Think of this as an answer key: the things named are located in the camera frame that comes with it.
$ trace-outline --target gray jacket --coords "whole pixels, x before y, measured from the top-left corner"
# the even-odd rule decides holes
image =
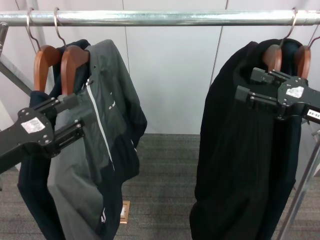
[[[120,224],[122,183],[139,173],[136,147],[147,120],[114,43],[86,50],[91,76],[77,94],[79,105],[60,113],[55,129],[88,114],[94,121],[84,123],[84,138],[52,159],[47,186],[67,240],[111,240]]]

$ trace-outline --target jacket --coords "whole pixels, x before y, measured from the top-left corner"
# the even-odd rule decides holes
[[[51,162],[47,185],[67,240],[111,240],[120,224],[122,184],[139,173],[136,147],[147,120],[115,44],[105,40],[86,50],[91,75],[79,105],[57,116],[56,129],[87,115],[94,121]]]
[[[82,49],[85,49],[90,44],[87,40],[79,40],[69,45],[76,45]],[[65,51],[65,47],[58,48],[61,53]],[[60,63],[54,65],[54,87],[50,94],[46,94],[41,91],[32,91],[30,95],[30,107],[50,99],[57,98],[61,95],[61,76],[60,76]],[[88,76],[89,69],[83,65],[77,69],[76,74],[78,76],[75,86],[82,86]],[[55,119],[51,120],[52,127],[55,126]],[[59,220],[55,202],[48,191],[47,179],[49,175],[51,159],[43,156],[31,157],[21,163],[18,179],[18,190],[28,207],[30,213],[39,226],[41,232],[47,240],[63,240],[65,239],[62,226]]]
[[[263,53],[280,41],[250,42],[210,86],[201,124],[197,202],[190,213],[194,240],[270,239],[279,221],[295,182],[301,117],[280,122],[236,101],[235,93],[243,86],[277,96],[276,86],[252,83],[250,75],[254,67],[268,70]],[[297,43],[287,39],[284,46],[292,42]]]

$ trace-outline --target black coat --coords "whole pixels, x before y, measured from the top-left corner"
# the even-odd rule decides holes
[[[190,214],[194,240],[266,240],[279,221],[295,183],[301,118],[279,122],[236,101],[235,93],[243,86],[277,96],[275,86],[252,84],[250,75],[254,67],[268,70],[263,53],[280,41],[250,42],[210,86],[201,124],[197,203]],[[292,43],[301,45],[288,39],[283,46]],[[284,57],[291,53],[282,49]],[[281,70],[295,74],[293,64]]]

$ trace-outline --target metal hanger hook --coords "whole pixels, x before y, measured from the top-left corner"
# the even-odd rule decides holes
[[[63,41],[64,49],[65,49],[65,51],[67,51],[68,49],[67,49],[66,41],[60,36],[60,33],[59,33],[59,31],[58,31],[58,23],[57,23],[57,21],[58,21],[57,11],[58,11],[58,10],[59,10],[59,8],[56,7],[56,8],[54,9],[54,14],[53,14],[55,31],[56,31],[56,34],[58,35],[58,37]]]
[[[312,38],[314,37],[318,27],[319,27],[319,25],[316,26],[316,28],[315,28],[315,30],[314,30],[314,32],[312,34],[312,37],[311,37],[310,42],[308,44],[309,49],[311,48],[312,44],[314,44],[315,40],[320,39],[320,36],[318,36],[318,37],[316,37],[315,39],[312,40]]]
[[[284,44],[285,40],[290,36],[290,34],[292,33],[292,30],[294,29],[294,27],[295,27],[295,25],[296,25],[298,10],[297,10],[296,7],[292,8],[292,10],[294,10],[294,19],[293,19],[293,22],[292,22],[292,26],[291,26],[291,29],[290,29],[288,35],[285,36],[285,37],[282,39],[282,41],[281,41],[281,43],[280,43],[280,48],[281,48],[281,46]]]
[[[32,36],[31,31],[30,31],[30,13],[32,10],[35,10],[33,7],[30,7],[28,10],[28,13],[26,15],[26,30],[28,31],[29,37],[32,38],[33,40],[35,40],[36,44],[38,45],[38,49],[40,51],[40,44],[39,41]]]

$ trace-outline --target clothing rack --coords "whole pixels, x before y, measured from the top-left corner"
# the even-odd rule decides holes
[[[9,27],[27,26],[28,11],[0,11],[0,55]],[[320,25],[320,11],[292,10],[247,11],[58,11],[58,26],[291,26],[296,16],[296,26]],[[54,11],[32,11],[30,26],[54,26]],[[8,77],[26,94],[28,88],[10,69],[0,61],[0,72]],[[320,131],[312,133],[318,139]],[[281,227],[277,240],[285,240],[303,198],[309,187],[320,159],[320,141],[316,140],[302,180],[296,191],[289,212]]]

